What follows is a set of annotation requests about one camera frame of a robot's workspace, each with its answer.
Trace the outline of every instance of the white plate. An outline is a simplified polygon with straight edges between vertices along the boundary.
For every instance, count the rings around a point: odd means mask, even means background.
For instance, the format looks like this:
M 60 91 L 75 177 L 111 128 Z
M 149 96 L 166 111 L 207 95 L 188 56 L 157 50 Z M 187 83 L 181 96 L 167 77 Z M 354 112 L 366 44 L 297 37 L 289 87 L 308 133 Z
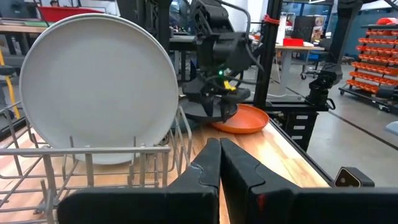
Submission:
M 82 14 L 47 29 L 22 65 L 24 111 L 52 147 L 157 144 L 170 129 L 178 86 L 166 51 L 144 29 L 120 17 Z M 76 157 L 84 161 L 84 155 Z M 95 164 L 130 161 L 98 154 Z

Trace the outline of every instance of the dish rack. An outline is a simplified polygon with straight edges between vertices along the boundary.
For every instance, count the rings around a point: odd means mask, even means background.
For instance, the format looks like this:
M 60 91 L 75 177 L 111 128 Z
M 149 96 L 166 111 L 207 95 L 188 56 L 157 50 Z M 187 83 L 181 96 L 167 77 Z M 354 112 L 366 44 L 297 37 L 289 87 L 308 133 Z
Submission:
M 380 110 L 390 112 L 395 102 L 376 97 L 380 85 L 398 85 L 398 25 L 368 25 L 361 45 L 359 60 L 351 65 L 355 68 L 350 80 L 339 88 L 340 94 L 350 93 L 376 103 Z
M 87 187 L 165 187 L 190 164 L 192 132 L 181 107 L 177 110 L 174 130 L 170 130 L 163 142 L 156 146 L 138 145 L 133 136 L 134 147 L 77 148 L 73 145 L 73 136 L 65 136 L 70 140 L 70 147 L 54 149 L 40 140 L 28 121 L 26 128 L 16 132 L 5 111 L 19 104 L 0 111 L 11 132 L 9 143 L 0 149 L 0 223 L 53 224 L 57 222 L 55 209 L 58 203 L 76 190 Z M 184 135 L 178 125 L 180 122 L 187 127 Z M 26 142 L 32 148 L 24 148 Z M 93 164 L 93 154 L 107 153 L 134 154 L 134 159 L 115 166 Z M 78 161 L 76 154 L 84 154 L 86 162 Z

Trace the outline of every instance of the red tray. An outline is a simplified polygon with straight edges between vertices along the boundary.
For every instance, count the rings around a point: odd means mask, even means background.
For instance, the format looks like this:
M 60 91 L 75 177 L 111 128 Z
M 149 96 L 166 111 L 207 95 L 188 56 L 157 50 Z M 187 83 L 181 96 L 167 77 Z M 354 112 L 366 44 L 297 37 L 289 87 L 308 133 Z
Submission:
M 84 13 L 103 13 L 101 11 L 93 10 L 93 9 L 83 9 L 83 8 L 75 8 L 75 7 L 44 7 L 39 6 L 39 9 L 44 17 L 44 19 L 48 22 L 58 22 L 61 19 L 84 14 Z

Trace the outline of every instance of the floor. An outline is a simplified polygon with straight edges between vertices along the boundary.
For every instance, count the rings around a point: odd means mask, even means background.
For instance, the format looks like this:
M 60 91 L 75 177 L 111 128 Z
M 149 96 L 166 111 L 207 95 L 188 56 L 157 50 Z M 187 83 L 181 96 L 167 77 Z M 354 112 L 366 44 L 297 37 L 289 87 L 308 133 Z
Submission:
M 347 93 L 341 96 L 338 87 L 350 78 L 348 74 L 353 68 L 343 65 L 342 69 L 343 80 L 329 94 L 337 109 L 319 114 L 308 154 L 333 178 L 341 166 L 356 167 L 378 187 L 397 187 L 398 136 L 385 132 L 384 127 L 398 120 L 398 116 L 380 111 L 378 107 Z M 309 94 L 308 84 L 313 78 L 301 80 L 298 71 L 301 71 L 301 66 L 291 66 L 288 87 L 305 96 Z M 255 70 L 245 73 L 245 79 L 255 79 L 255 76 Z M 272 78 L 278 79 L 275 68 L 272 69 Z M 276 94 L 278 87 L 272 83 L 269 93 Z

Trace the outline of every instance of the person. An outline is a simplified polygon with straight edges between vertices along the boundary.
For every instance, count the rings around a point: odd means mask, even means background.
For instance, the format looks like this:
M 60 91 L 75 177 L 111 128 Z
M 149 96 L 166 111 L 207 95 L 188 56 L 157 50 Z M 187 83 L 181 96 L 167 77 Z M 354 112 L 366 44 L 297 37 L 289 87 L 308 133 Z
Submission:
M 58 4 L 58 1 L 56 1 L 56 0 L 51 0 L 50 1 L 50 5 L 51 5 L 51 7 L 59 7 L 60 5 Z

